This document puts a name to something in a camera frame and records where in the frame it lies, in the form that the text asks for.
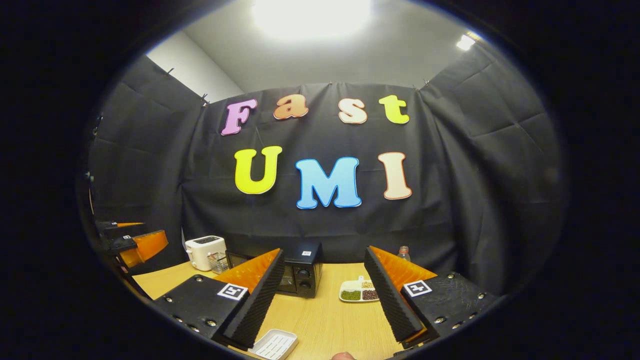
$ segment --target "yellow letter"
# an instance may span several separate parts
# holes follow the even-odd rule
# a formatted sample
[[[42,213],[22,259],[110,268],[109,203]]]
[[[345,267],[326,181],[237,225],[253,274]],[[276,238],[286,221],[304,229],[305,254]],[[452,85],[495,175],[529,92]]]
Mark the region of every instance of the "yellow letter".
[[[262,150],[264,155],[264,177],[260,181],[251,180],[251,159],[256,155],[253,149],[240,150],[236,158],[236,186],[243,193],[265,193],[276,182],[278,154],[282,152],[279,146],[268,146]]]
[[[305,116],[309,112],[305,106],[306,101],[300,94],[285,96],[278,100],[278,107],[274,110],[273,116],[278,120]]]
[[[360,99],[342,99],[338,102],[340,111],[338,117],[347,124],[362,124],[367,121],[367,113],[364,111],[364,102]]]
[[[389,95],[378,100],[378,102],[385,106],[385,113],[389,121],[395,122],[396,124],[404,124],[409,121],[409,115],[402,115],[402,113],[400,113],[400,106],[405,107],[406,102],[398,100],[397,96]]]
[[[405,156],[402,152],[385,152],[378,156],[378,160],[385,165],[385,172],[387,173],[386,199],[404,199],[412,194],[411,189],[407,187],[406,181],[404,180],[404,169],[402,166],[404,158]]]

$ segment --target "black curtain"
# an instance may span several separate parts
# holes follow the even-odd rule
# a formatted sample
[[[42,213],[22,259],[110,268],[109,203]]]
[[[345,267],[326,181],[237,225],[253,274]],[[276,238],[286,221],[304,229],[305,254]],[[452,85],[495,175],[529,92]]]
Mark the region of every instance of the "black curtain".
[[[277,120],[276,102],[302,94],[309,113]],[[406,102],[406,124],[386,118],[378,100]],[[345,98],[365,103],[363,124],[337,114]],[[221,136],[227,106],[256,99],[242,130]],[[390,85],[310,84],[239,95],[206,107],[142,59],[104,110],[90,164],[98,218],[145,221],[170,244],[136,273],[187,260],[187,239],[216,234],[228,243],[319,240],[324,260],[362,261],[364,247],[397,252],[437,272],[456,270],[502,294],[528,279],[550,254],[564,203],[561,147],[534,88],[508,61],[476,44],[420,90]],[[264,147],[283,148],[275,185],[261,195],[234,182],[241,149],[255,149],[252,179],[264,174]],[[378,155],[406,154],[411,197],[387,200]],[[316,159],[326,174],[336,160],[358,158],[357,208],[298,209],[300,171]]]
[[[169,244],[142,274],[187,260],[180,233],[180,173],[203,100],[146,56],[131,65],[102,106],[92,143],[97,220],[146,222]]]

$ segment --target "microwave oven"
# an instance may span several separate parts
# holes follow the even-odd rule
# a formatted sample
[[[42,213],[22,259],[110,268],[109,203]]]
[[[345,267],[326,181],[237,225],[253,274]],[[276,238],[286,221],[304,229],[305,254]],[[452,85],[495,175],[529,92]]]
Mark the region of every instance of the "microwave oven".
[[[284,252],[284,274],[277,293],[298,297],[316,297],[322,276],[322,243],[300,241],[291,244],[227,243],[227,263],[234,268],[249,259],[280,248]]]

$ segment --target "white wall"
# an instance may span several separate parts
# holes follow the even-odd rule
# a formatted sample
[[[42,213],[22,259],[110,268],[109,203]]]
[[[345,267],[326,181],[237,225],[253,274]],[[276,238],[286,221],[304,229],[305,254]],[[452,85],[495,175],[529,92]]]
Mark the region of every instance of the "white wall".
[[[182,31],[161,42],[147,56],[163,70],[202,96],[216,102],[244,94],[236,83]]]

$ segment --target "wooden table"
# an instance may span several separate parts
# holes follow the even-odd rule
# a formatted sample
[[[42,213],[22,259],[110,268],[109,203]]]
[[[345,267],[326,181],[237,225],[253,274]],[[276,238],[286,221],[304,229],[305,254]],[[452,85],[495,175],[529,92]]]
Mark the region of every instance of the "wooden table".
[[[360,275],[369,279],[363,263],[324,264],[322,271],[314,299],[274,296],[256,341],[270,329],[294,333],[300,342],[287,360],[329,360],[344,351],[359,360],[388,359],[403,349],[391,333],[380,301],[349,303],[338,299],[343,281],[357,280]],[[133,278],[152,299],[157,299],[195,274],[216,277],[187,262]]]

